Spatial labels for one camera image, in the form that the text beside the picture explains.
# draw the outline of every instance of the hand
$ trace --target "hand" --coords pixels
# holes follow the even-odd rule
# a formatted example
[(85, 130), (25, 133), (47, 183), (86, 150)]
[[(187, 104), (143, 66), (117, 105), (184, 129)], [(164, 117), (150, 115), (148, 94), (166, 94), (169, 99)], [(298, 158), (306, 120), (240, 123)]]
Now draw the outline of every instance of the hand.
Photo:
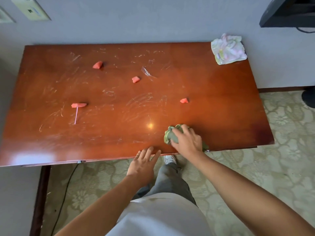
[(202, 152), (202, 140), (201, 136), (195, 134), (192, 128), (188, 128), (185, 124), (181, 127), (184, 133), (181, 133), (177, 128), (172, 130), (178, 138), (178, 143), (171, 139), (171, 144), (179, 154), (188, 159), (191, 155)]
[(154, 178), (153, 168), (161, 155), (161, 150), (158, 150), (150, 161), (152, 151), (153, 147), (139, 151), (128, 168), (127, 176), (134, 176), (140, 187), (146, 186)]

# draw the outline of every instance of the forearm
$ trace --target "forearm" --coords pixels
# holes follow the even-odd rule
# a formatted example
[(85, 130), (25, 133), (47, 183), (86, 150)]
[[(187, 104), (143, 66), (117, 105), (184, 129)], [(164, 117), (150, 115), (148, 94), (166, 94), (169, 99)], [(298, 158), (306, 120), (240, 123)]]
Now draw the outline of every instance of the forearm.
[(314, 235), (314, 228), (275, 196), (230, 168), (198, 153), (189, 158), (255, 235)]
[(67, 224), (56, 236), (104, 236), (115, 226), (119, 216), (139, 188), (133, 177), (125, 177), (115, 188)]

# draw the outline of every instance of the table top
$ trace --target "table top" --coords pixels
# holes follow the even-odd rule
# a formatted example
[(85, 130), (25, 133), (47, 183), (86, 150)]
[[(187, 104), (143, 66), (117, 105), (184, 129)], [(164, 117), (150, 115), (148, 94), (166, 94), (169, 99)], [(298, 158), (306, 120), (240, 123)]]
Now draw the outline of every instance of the table top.
[[(76, 124), (72, 103), (88, 103)], [(248, 60), (218, 65), (210, 42), (26, 46), (0, 166), (174, 153), (163, 136), (180, 123), (211, 150), (274, 141)]]

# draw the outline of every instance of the wall outlet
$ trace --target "wall outlet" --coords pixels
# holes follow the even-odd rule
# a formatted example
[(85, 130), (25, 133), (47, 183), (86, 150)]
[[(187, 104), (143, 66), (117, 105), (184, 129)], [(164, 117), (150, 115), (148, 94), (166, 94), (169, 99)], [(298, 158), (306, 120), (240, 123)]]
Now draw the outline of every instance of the wall outlet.
[(20, 11), (31, 21), (49, 21), (50, 18), (35, 0), (12, 0)]
[(0, 23), (10, 23), (14, 20), (0, 7)]

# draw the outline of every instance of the white sneaker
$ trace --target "white sneaker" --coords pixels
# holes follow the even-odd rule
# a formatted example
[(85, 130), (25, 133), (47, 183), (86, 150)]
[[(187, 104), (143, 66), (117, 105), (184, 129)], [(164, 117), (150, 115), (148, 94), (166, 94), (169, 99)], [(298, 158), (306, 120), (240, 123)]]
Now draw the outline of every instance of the white sneaker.
[(176, 159), (175, 159), (175, 157), (173, 155), (164, 156), (164, 162), (165, 162), (166, 165), (169, 164), (169, 163), (177, 164)]

